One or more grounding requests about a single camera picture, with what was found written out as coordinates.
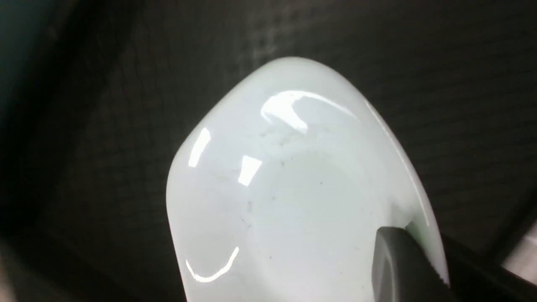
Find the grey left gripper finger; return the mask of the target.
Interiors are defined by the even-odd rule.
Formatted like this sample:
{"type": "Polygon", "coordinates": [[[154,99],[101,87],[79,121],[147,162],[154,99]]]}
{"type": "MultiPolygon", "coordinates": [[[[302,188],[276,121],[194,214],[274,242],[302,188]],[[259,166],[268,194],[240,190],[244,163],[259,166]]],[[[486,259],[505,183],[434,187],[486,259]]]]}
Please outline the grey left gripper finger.
{"type": "Polygon", "coordinates": [[[371,270],[376,302],[456,302],[421,246],[403,228],[376,231],[371,270]]]}

